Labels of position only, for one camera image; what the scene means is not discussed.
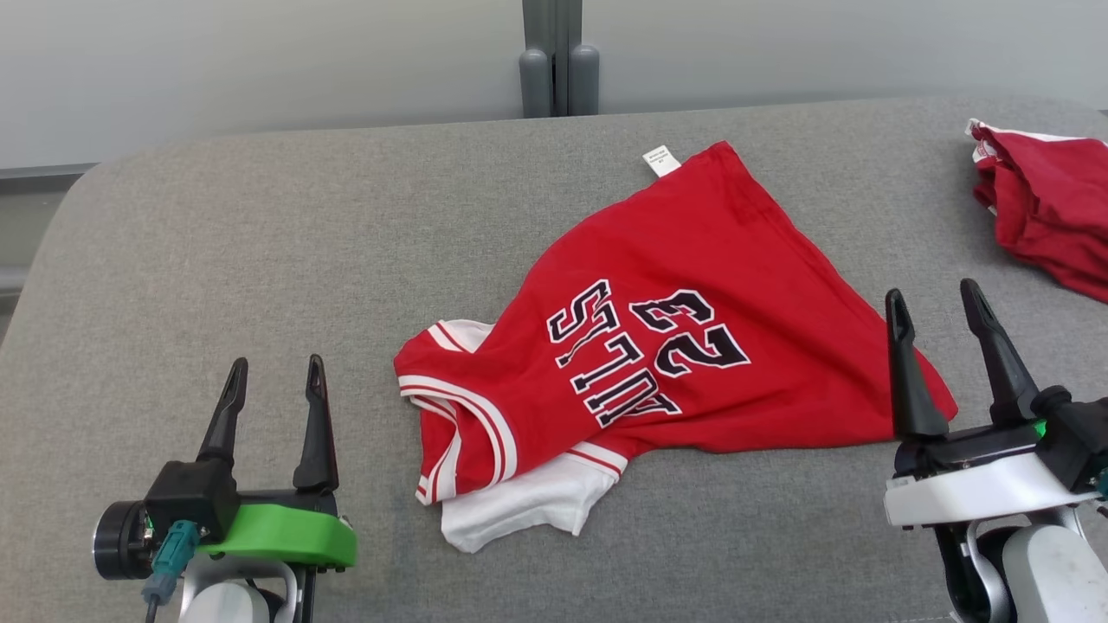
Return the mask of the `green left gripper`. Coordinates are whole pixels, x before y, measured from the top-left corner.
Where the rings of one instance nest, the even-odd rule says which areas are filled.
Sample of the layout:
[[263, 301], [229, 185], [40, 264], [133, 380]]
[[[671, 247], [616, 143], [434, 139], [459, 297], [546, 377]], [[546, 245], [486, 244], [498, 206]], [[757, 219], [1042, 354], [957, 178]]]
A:
[[[247, 358], [238, 357], [211, 415], [197, 462], [214, 460], [234, 468], [238, 415], [246, 402], [247, 378]], [[339, 486], [338, 461], [327, 376], [318, 354], [309, 358], [305, 396], [307, 428], [300, 464], [293, 473], [293, 488], [297, 491], [244, 492], [225, 539], [202, 540], [199, 555], [256, 556], [320, 570], [345, 570], [357, 564], [358, 537], [339, 512], [334, 493]]]

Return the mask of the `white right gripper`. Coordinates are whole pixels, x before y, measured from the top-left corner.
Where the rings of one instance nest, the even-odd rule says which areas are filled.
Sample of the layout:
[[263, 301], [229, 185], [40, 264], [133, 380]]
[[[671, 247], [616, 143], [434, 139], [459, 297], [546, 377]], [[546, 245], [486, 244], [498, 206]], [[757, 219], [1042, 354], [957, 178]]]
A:
[[[995, 426], [1037, 421], [1032, 401], [1040, 394], [1008, 331], [977, 280], [960, 283], [964, 312], [985, 362]], [[894, 527], [934, 527], [1045, 511], [1100, 500], [1096, 486], [1070, 491], [1035, 447], [1042, 421], [1016, 428], [991, 426], [948, 435], [919, 367], [915, 328], [902, 292], [884, 297], [892, 429], [899, 441], [895, 473], [886, 482], [884, 510]]]

